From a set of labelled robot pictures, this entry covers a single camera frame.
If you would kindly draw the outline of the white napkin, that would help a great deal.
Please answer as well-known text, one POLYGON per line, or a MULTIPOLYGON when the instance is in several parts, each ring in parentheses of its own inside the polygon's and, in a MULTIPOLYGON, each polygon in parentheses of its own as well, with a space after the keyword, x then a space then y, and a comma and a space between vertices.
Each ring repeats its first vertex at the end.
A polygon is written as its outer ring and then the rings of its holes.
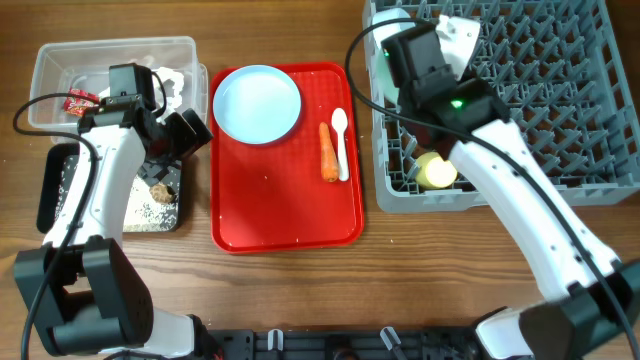
POLYGON ((183 103, 184 75, 167 67, 158 67, 152 72, 156 108, 165 105, 165 112, 161 115, 164 118, 183 103))

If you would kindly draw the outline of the brown food scrap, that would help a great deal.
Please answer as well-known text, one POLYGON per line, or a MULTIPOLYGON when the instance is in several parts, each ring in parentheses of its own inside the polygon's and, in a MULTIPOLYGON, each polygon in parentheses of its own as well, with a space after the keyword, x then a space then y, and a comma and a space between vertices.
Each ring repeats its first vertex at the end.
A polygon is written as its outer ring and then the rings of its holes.
POLYGON ((171 204, 176 198, 175 192, 163 183, 157 183, 151 186, 149 193, 156 203, 163 205, 171 204))

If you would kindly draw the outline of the light blue plate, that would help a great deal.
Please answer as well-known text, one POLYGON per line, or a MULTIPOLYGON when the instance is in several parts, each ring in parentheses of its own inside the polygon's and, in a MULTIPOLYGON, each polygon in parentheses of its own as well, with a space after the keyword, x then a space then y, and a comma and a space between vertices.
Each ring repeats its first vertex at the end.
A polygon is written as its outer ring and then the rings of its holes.
POLYGON ((295 127, 302 96, 284 71, 249 65, 224 77, 214 92, 212 106, 214 119, 227 136, 248 145, 265 145, 295 127))

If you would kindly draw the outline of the white rice pile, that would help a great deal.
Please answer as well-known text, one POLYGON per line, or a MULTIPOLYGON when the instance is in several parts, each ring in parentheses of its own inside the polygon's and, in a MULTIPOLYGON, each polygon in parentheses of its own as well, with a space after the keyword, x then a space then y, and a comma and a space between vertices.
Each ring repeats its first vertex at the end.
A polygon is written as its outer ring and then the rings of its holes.
MULTIPOLYGON (((77 155, 68 155, 62 158, 62 168, 59 170, 55 188, 58 198, 54 201, 53 215, 56 221, 61 213, 64 201, 68 194, 76 166, 77 155)), ((166 232, 171 231, 177 224, 179 213, 179 196, 167 204, 157 202, 151 195, 151 187, 137 176, 130 192, 127 211, 124 218, 124 232, 166 232)))

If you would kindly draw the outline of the red snack wrapper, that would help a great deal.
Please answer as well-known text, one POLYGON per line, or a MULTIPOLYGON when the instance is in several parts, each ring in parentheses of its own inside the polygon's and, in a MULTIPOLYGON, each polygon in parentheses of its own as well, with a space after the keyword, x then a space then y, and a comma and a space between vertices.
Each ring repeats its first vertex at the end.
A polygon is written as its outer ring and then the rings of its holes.
POLYGON ((97 95, 88 93, 84 90, 70 88, 70 96, 63 103, 63 110, 69 115, 82 117, 89 107, 97 106, 100 98, 97 95))

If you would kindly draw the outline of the orange carrot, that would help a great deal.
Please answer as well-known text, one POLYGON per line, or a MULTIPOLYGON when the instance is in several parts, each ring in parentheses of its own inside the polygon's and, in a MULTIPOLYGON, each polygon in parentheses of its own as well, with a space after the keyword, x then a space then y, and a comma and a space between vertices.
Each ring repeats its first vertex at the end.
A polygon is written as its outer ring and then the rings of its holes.
POLYGON ((327 182, 334 182, 339 177, 339 165, 332 145, 328 125, 319 124, 319 141, 321 151, 321 177, 327 182))

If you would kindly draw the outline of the green bowl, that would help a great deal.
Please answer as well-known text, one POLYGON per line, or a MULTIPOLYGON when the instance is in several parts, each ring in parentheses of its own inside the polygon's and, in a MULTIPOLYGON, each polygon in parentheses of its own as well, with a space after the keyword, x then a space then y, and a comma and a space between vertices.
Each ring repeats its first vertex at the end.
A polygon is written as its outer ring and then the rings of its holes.
POLYGON ((386 58, 382 51, 379 51, 375 58, 375 75, 385 99, 396 105, 399 89, 394 85, 386 58))

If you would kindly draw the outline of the yellow cup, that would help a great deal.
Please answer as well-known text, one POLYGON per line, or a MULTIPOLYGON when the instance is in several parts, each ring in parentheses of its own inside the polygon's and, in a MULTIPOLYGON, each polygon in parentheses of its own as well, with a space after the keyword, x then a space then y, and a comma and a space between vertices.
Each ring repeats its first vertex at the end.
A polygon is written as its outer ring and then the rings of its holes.
POLYGON ((416 183, 426 189, 449 187, 458 177, 458 171, 449 160, 444 160, 437 152, 428 152, 416 159, 419 170, 416 183))

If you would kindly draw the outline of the light blue bowl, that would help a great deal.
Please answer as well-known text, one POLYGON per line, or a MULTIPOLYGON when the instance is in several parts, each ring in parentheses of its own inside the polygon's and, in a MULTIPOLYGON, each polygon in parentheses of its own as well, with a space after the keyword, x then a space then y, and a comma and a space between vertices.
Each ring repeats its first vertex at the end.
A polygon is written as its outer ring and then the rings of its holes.
MULTIPOLYGON (((389 10, 384 10, 377 12, 372 17, 372 24, 376 25, 384 21, 389 20, 397 20, 397 19, 408 19, 410 17, 409 13, 402 8, 392 8, 389 10)), ((405 31, 411 27, 414 27, 415 24, 413 22, 395 22, 392 24, 388 24, 382 27, 378 27, 372 31, 374 40, 378 43, 381 43, 383 40, 396 35, 402 31, 405 31)))

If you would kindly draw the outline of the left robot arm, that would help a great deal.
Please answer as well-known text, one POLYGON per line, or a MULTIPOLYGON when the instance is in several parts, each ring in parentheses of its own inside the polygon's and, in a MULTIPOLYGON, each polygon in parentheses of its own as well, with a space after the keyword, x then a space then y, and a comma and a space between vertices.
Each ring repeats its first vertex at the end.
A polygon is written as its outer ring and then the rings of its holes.
POLYGON ((110 93, 91 100, 72 137, 79 158, 63 208, 41 247, 20 252, 14 278, 27 307, 21 341, 53 356, 220 359, 194 315, 154 307, 122 249, 133 181, 144 164, 168 167, 211 140, 192 110, 168 113, 160 78, 129 63, 109 70, 110 93))

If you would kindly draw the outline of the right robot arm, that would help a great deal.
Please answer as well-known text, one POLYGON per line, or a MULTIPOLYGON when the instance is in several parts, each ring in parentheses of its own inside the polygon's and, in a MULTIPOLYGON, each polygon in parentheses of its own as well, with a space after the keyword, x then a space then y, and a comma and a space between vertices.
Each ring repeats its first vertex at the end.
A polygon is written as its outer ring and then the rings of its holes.
POLYGON ((623 263, 576 216, 484 80, 458 81, 433 25, 381 44, 402 118, 483 195, 525 256, 542 301, 505 308, 475 334, 493 359, 579 359, 639 316, 639 266, 623 263))

